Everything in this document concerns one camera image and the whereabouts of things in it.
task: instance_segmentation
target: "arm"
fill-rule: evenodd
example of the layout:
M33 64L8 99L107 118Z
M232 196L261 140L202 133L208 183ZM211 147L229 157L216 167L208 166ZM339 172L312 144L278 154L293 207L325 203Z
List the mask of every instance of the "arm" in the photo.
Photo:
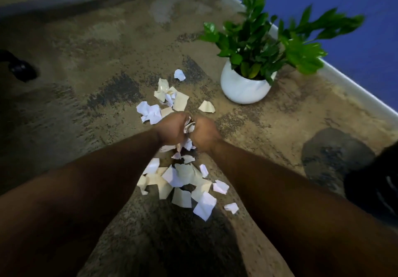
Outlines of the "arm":
M344 198L223 141L196 117L191 139L211 156L296 277L396 276L398 238Z
M76 275L162 145L184 139L185 113L0 197L0 275Z

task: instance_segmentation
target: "floor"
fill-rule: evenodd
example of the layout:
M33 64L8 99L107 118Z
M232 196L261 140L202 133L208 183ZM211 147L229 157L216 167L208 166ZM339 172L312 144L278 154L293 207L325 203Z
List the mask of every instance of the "floor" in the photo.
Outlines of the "floor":
M40 70L18 82L1 65L0 193L92 150L149 129L136 105L156 104L159 77L189 95L187 110L211 101L232 144L297 171L343 194L346 171L371 161L397 135L355 100L320 77L284 68L270 93L237 105L222 93L225 60L197 41L202 22L239 16L220 0L92 0L0 22L0 48ZM174 70L187 79L177 82ZM162 155L161 166L170 163ZM211 179L228 182L204 155ZM135 190L79 273L163 276L181 270L210 276L292 276L248 215L235 190L219 197L204 222L191 210ZM236 202L239 212L222 209Z

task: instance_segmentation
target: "white pot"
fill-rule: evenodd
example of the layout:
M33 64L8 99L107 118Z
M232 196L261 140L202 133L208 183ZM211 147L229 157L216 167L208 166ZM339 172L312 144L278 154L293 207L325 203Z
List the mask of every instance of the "white pot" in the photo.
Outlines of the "white pot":
M256 81L243 78L231 69L228 60L221 74L221 88L232 102L238 104L251 104L260 101L266 96L271 86L266 80Z

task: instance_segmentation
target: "person's right arm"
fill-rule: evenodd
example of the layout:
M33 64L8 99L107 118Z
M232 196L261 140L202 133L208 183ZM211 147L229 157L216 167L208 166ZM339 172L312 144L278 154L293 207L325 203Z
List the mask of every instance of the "person's right arm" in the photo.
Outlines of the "person's right arm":
M398 237L346 199L225 142L211 119L191 139L229 179L251 217L299 276L396 276Z

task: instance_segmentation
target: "green plant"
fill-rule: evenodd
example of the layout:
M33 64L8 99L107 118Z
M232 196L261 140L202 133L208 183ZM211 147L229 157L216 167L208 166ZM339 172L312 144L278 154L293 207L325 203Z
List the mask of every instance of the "green plant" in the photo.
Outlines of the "green plant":
M216 43L220 49L218 56L228 57L231 67L241 76L248 79L266 79L270 85L271 75L287 63L299 72L309 75L323 67L321 57L327 53L321 44L313 42L319 39L331 39L338 35L348 34L361 26L363 15L352 18L344 13L337 13L337 8L328 10L317 20L310 22L312 5L308 6L298 24L291 18L285 28L279 20L278 39L269 36L276 15L269 18L263 12L266 0L242 0L246 10L241 12L245 17L243 23L224 22L224 33L216 29L214 23L204 23L203 41ZM311 33L319 31L315 39L308 40Z

